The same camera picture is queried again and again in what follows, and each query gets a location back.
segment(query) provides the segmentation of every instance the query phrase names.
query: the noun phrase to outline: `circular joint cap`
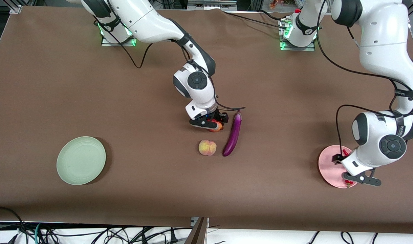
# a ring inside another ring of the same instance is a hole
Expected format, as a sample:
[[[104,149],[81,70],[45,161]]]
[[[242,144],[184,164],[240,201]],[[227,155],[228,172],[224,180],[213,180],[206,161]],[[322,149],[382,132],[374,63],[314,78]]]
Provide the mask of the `circular joint cap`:
[[[193,89],[202,90],[207,86],[208,78],[203,72],[196,71],[188,76],[187,83]]]
[[[398,159],[405,153],[407,145],[401,137],[387,135],[379,141],[379,148],[389,159]]]

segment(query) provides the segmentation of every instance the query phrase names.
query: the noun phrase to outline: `white floor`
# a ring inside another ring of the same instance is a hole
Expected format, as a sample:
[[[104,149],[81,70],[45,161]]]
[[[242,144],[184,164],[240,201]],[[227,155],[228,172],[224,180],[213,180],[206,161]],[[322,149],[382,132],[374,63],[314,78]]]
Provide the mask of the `white floor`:
[[[168,230],[169,227],[157,227],[147,233],[147,236],[153,233]],[[61,235],[75,235],[80,233],[93,233],[105,230],[104,228],[97,229],[60,229],[55,233]],[[129,238],[133,238],[141,228],[126,229]],[[206,244],[216,244],[222,241],[224,244],[308,244],[315,234],[314,231],[296,231],[296,230],[237,230],[237,229],[208,229]],[[0,244],[7,243],[17,232],[15,230],[0,230]],[[190,230],[176,230],[175,234],[178,239],[186,238]],[[59,237],[60,244],[89,244],[97,236],[87,235],[79,237]],[[166,234],[167,240],[170,240],[170,233]],[[355,244],[372,244],[374,233],[351,232],[351,236]],[[101,236],[96,242],[101,244],[105,242],[106,235]],[[163,243],[164,236],[158,236],[148,241],[149,244]],[[18,235],[15,244],[25,244],[26,239],[24,234]],[[126,242],[120,239],[111,239],[109,244],[123,244]],[[341,239],[340,232],[321,231],[316,237],[313,244],[345,244]],[[413,244],[413,234],[395,234],[395,233],[380,233],[375,240],[375,244]]]

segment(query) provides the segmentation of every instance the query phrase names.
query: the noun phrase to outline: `green indicator light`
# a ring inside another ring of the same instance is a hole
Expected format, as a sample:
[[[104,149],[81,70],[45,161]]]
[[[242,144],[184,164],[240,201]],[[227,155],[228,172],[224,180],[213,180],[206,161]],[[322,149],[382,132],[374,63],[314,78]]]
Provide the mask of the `green indicator light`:
[[[127,28],[125,28],[126,29],[126,32],[127,32],[127,34],[129,35],[129,36],[132,36],[133,35],[133,33],[131,32],[131,31],[129,31],[129,29],[127,29]]]
[[[292,24],[290,24],[290,25],[288,26],[288,28],[286,28],[286,31],[285,31],[285,33],[284,33],[284,37],[285,37],[285,38],[289,38],[291,31],[292,31]]]
[[[98,25],[98,28],[100,29],[100,33],[101,33],[101,35],[104,37],[103,30],[101,29],[101,26],[100,26],[100,25]]]

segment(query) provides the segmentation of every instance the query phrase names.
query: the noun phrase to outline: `peach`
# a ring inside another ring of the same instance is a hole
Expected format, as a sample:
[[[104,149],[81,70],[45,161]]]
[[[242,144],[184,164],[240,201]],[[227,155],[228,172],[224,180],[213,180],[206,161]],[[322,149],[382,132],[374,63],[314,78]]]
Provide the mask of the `peach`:
[[[205,156],[213,155],[217,150],[217,144],[213,141],[202,140],[199,143],[199,152]]]

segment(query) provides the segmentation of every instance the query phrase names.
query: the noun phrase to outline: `black cable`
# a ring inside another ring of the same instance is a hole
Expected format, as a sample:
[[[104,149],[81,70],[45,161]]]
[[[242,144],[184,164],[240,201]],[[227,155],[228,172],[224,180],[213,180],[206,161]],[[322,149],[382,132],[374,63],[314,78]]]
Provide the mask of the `black cable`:
[[[326,0],[323,1],[322,5],[321,5],[321,9],[323,8],[323,6],[324,6],[325,3],[326,3]],[[321,19],[321,11],[320,11],[319,14],[318,14],[317,26],[319,26],[319,21],[320,21],[320,19]],[[392,80],[392,81],[394,81],[394,82],[399,83],[400,85],[403,85],[403,86],[404,86],[405,88],[407,88],[408,90],[410,90],[410,91],[412,90],[408,85],[406,85],[405,83],[401,82],[400,80],[392,79],[391,77],[387,77],[387,76],[381,76],[381,75],[376,75],[376,74],[370,74],[370,73],[355,71],[355,70],[351,70],[351,69],[349,69],[349,68],[345,68],[345,67],[343,67],[343,66],[341,66],[341,65],[338,65],[338,64],[335,63],[333,60],[331,60],[331,59],[327,56],[327,54],[325,54],[325,52],[324,52],[324,50],[323,50],[323,48],[322,48],[322,46],[321,46],[321,42],[320,42],[320,40],[319,40],[319,28],[317,28],[316,32],[317,32],[318,46],[319,46],[319,49],[321,50],[321,53],[324,55],[324,57],[325,57],[330,63],[332,63],[332,64],[335,65],[336,67],[341,68],[341,69],[343,69],[343,70],[345,70],[345,71],[354,73],[354,74],[360,74],[360,75],[365,75],[365,76],[374,76],[374,77],[380,77],[380,78]]]
[[[220,103],[217,101],[216,87],[214,86],[214,81],[213,81],[212,77],[210,76],[210,74],[208,73],[208,71],[207,71],[206,69],[204,69],[202,66],[197,65],[196,63],[194,63],[192,60],[188,60],[187,57],[185,57],[185,59],[186,59],[186,61],[187,61],[189,64],[191,64],[194,68],[201,68],[202,71],[204,71],[204,72],[208,75],[209,79],[211,80],[211,85],[213,85],[213,89],[214,89],[214,100],[215,100],[215,102],[217,103],[217,105],[219,105],[219,106],[221,106],[221,107],[223,107],[223,108],[228,109],[227,111],[238,111],[238,110],[241,110],[241,109],[244,109],[244,108],[245,108],[245,107],[241,107],[241,108],[231,108],[231,107],[226,107],[226,106],[220,104]]]
[[[146,240],[146,236],[145,236],[144,232],[142,233],[141,237],[142,237],[142,244],[148,244],[148,241]]]
[[[353,36],[353,34],[352,34],[352,32],[351,32],[351,29],[349,29],[349,27],[346,27],[346,29],[348,30],[348,33],[349,33],[349,35],[351,36],[351,38],[352,38],[353,40],[355,40],[355,38],[354,38],[354,36]]]
[[[324,7],[324,4],[326,3],[326,1],[327,1],[327,0],[324,0],[324,1],[323,1],[322,5],[321,5],[321,9]],[[317,26],[319,26],[320,19],[321,19],[321,11],[320,11],[319,14],[318,14]],[[347,28],[347,29],[348,29],[349,35],[354,39],[354,36],[352,35],[351,30],[350,30],[349,28]],[[405,88],[407,88],[409,91],[412,90],[408,85],[406,85],[406,84],[403,83],[402,81],[399,81],[399,80],[396,80],[396,79],[392,79],[391,77],[381,76],[381,75],[376,75],[376,74],[370,74],[370,73],[364,73],[364,72],[359,72],[359,71],[354,71],[354,70],[351,70],[351,69],[348,69],[348,68],[344,68],[344,67],[341,66],[341,65],[338,65],[338,64],[335,63],[333,60],[331,60],[331,59],[327,56],[327,54],[325,54],[324,50],[322,49],[321,42],[320,42],[320,40],[319,40],[319,28],[317,28],[316,32],[317,32],[318,46],[319,46],[319,49],[321,50],[321,53],[324,55],[324,57],[325,57],[330,63],[332,63],[332,64],[335,65],[336,67],[341,68],[341,69],[343,69],[343,70],[345,70],[345,71],[349,71],[349,72],[354,73],[354,74],[360,74],[360,75],[365,75],[365,76],[374,76],[374,77],[380,77],[380,78],[388,79],[388,80],[390,80],[390,82],[391,82],[392,85],[394,86],[395,90],[397,89],[397,86],[396,86],[395,82],[399,83],[400,85],[403,85],[403,86],[404,86]],[[390,110],[391,113],[393,113],[392,105],[393,105],[393,103],[394,103],[394,101],[395,101],[396,98],[397,98],[397,96],[396,96],[396,94],[395,94],[395,95],[393,96],[393,99],[391,100],[391,102],[390,102],[390,104],[389,104],[389,110]],[[381,116],[386,116],[386,117],[390,117],[390,118],[396,118],[396,116],[386,115],[386,114],[383,114],[383,113],[380,113],[380,112],[377,112],[377,111],[373,111],[373,110],[370,110],[370,109],[367,109],[367,108],[363,108],[363,107],[360,107],[360,106],[349,105],[349,104],[345,104],[345,105],[340,106],[340,107],[338,108],[338,110],[336,111],[335,122],[336,122],[336,130],[338,131],[338,138],[339,138],[339,146],[340,146],[340,149],[341,149],[341,155],[342,155],[343,153],[342,153],[341,133],[340,133],[340,131],[339,131],[338,113],[339,113],[339,110],[340,110],[342,107],[345,107],[345,106],[349,106],[349,107],[354,107],[354,108],[359,108],[359,109],[362,109],[362,110],[370,111],[371,113],[375,113],[375,114],[381,115]],[[405,115],[403,115],[403,116],[406,117],[406,116],[410,116],[410,115],[413,115],[413,109],[412,109],[408,114],[405,114]]]
[[[26,227],[24,226],[23,221],[21,220],[20,216],[14,210],[12,210],[10,208],[7,208],[7,207],[0,207],[0,210],[5,210],[5,211],[8,211],[8,212],[11,212],[13,215],[16,216],[16,218],[20,222],[21,227],[23,228],[24,232],[26,232],[26,244],[28,244],[29,243],[29,238],[27,237],[27,230],[26,230]]]
[[[113,9],[113,6],[112,6],[112,4],[110,3],[110,1],[107,1],[107,3],[109,4],[110,11],[112,11],[112,14],[114,14],[119,20],[121,20],[121,18],[119,17],[119,15],[116,14],[115,10]],[[120,22],[121,22],[121,24],[122,24],[126,29],[128,29],[128,27],[127,27],[122,21],[120,21]]]
[[[127,237],[127,242],[129,242],[129,241],[130,241],[130,238],[128,237],[128,234],[127,234],[127,232],[126,232],[125,229],[124,229],[124,233],[125,233],[125,235],[126,235],[126,237]]]
[[[339,147],[341,148],[341,155],[342,155],[342,139],[341,139],[341,132],[339,131],[338,116],[339,116],[340,109],[343,108],[343,107],[359,108],[361,110],[365,110],[365,111],[368,111],[368,112],[371,112],[371,113],[374,113],[374,114],[377,114],[377,115],[381,115],[381,116],[385,116],[385,117],[389,117],[389,118],[395,118],[395,116],[393,116],[393,115],[380,113],[378,111],[373,111],[373,110],[370,110],[370,109],[367,109],[367,108],[363,108],[363,107],[356,106],[356,105],[351,105],[351,104],[344,104],[344,105],[341,105],[340,107],[338,107],[338,110],[336,111],[336,130],[338,131]]]
[[[310,240],[310,242],[307,243],[307,244],[313,244],[313,242],[314,242],[315,239],[316,239],[316,236],[318,236],[319,233],[320,233],[320,231],[317,231],[317,232],[315,233],[315,235],[313,235],[312,240]]]
[[[276,18],[273,15],[270,15],[270,13],[268,13],[265,10],[259,9],[257,12],[262,12],[262,13],[266,14],[268,17],[272,18],[273,20],[279,20],[280,21],[280,18]]]
[[[51,230],[46,230],[45,232],[45,241],[48,243],[48,236],[50,235]]]
[[[137,235],[135,235],[135,236],[131,239],[131,241],[129,241],[128,244],[132,244],[132,243],[137,242],[137,240],[142,237],[142,234],[145,234],[146,232],[150,231],[152,228],[153,228],[153,227],[144,227],[144,228],[142,229],[142,231],[140,231],[139,233],[137,233]]]
[[[85,235],[94,235],[94,234],[100,234],[102,231],[100,232],[92,232],[92,233],[83,233],[83,234],[76,234],[76,235],[61,235],[61,234],[57,234],[57,233],[53,233],[55,236],[63,236],[63,237],[73,237],[73,236],[85,236]]]
[[[27,223],[21,224],[21,223],[16,223],[16,222],[14,223],[0,222],[0,226],[3,226],[2,228],[7,227],[7,226],[19,227],[18,229],[20,230],[21,233],[24,233],[26,236],[30,236],[32,239],[34,238],[34,235],[32,233],[35,231],[35,228],[28,227]]]
[[[175,3],[175,1],[173,1],[172,3],[162,3],[162,2],[160,2],[160,1],[158,1],[158,0],[154,0],[155,2],[157,2],[157,3],[159,3],[159,4],[162,4],[163,6],[172,6],[174,3]]]
[[[375,244],[375,239],[377,238],[377,236],[378,236],[378,232],[376,232],[375,235],[373,235],[372,244]]]
[[[51,239],[53,240],[53,243],[59,243],[59,237],[57,236],[57,235],[55,235],[55,233],[53,232],[53,230],[52,229],[49,229],[48,230],[48,233],[49,233],[49,235],[50,235],[50,237],[51,237]]]
[[[253,20],[253,19],[250,19],[250,18],[247,18],[247,17],[243,17],[243,16],[240,16],[240,15],[233,14],[233,13],[228,13],[228,12],[224,12],[224,13],[235,16],[235,17],[238,17],[238,18],[242,18],[242,19],[245,19],[245,20],[251,20],[253,22],[261,23],[261,24],[268,25],[268,26],[273,26],[273,27],[276,27],[276,28],[279,28],[279,29],[286,29],[285,26],[273,25],[273,24],[270,24],[270,23],[265,23],[265,22],[262,22],[262,21],[259,21],[259,20]]]
[[[174,228],[173,227],[171,227],[171,244],[172,243],[177,243],[178,242],[178,239],[177,239],[177,237],[176,237],[176,235],[175,235],[175,231],[174,231]]]
[[[122,238],[121,236],[119,236],[118,235],[118,233],[119,232],[121,232],[121,231],[123,231],[125,229],[125,227],[122,227],[120,230],[118,230],[117,232],[113,232],[113,231],[111,231],[111,230],[108,230],[108,231],[106,231],[106,233],[107,233],[107,237],[104,239],[104,244],[108,244],[109,243],[109,241],[112,239],[112,238],[118,238],[118,239],[120,239],[120,240],[122,240],[123,241],[123,243],[124,243],[124,238]]]
[[[118,44],[124,49],[124,51],[126,52],[126,54],[128,55],[128,57],[130,57],[131,62],[133,62],[134,66],[136,68],[142,68],[143,66],[143,62],[145,61],[145,57],[146,57],[146,53],[148,52],[149,48],[152,46],[152,43],[148,45],[148,47],[145,49],[145,53],[143,53],[143,58],[142,58],[142,62],[140,63],[140,66],[137,66],[137,64],[134,62],[133,58],[131,57],[131,55],[129,54],[129,52],[127,51],[127,49],[124,47],[124,45],[122,43],[120,43],[120,41],[110,32],[108,31],[106,28],[103,27],[103,24],[95,17],[95,20],[97,21],[97,23],[102,27],[102,29],[104,31],[106,31],[107,33],[109,33],[117,42]]]
[[[14,243],[16,242],[17,236],[18,236],[18,234],[14,235],[14,236],[8,241],[7,244],[14,244]]]
[[[165,236],[165,244],[167,244],[167,238],[166,238],[166,235],[165,234],[162,234],[163,236]]]
[[[184,55],[185,61],[188,62],[188,60],[190,59],[190,54],[188,53],[187,49],[184,48],[183,46],[181,47],[181,49],[182,49],[182,54]]]
[[[347,241],[345,240],[345,237],[343,236],[344,233],[346,233],[346,234],[349,236],[349,239],[351,239],[351,243],[349,243],[349,242],[347,242]],[[349,232],[341,232],[341,238],[343,239],[343,241],[344,241],[346,244],[354,244],[354,240],[352,239],[351,234],[350,234]]]
[[[192,229],[192,228],[185,228],[185,227],[173,228],[173,230],[189,230],[189,229]],[[171,229],[165,230],[165,231],[162,231],[162,232],[159,232],[159,233],[152,234],[152,235],[148,236],[148,237],[146,238],[146,240],[149,241],[150,239],[156,237],[157,235],[161,235],[161,234],[164,234],[164,233],[169,232],[169,231],[171,231]]]
[[[44,237],[43,237],[43,235],[42,235],[41,229],[38,230],[38,232],[37,232],[37,237],[38,237],[38,239],[40,240],[40,243],[45,244]]]
[[[95,239],[91,242],[91,244],[95,244],[95,243],[98,241],[98,239],[99,239],[102,235],[104,235],[104,233],[106,233],[108,230],[110,230],[110,228],[107,228],[105,231],[103,231],[103,232],[101,232],[99,235],[97,235],[97,236],[95,237]]]

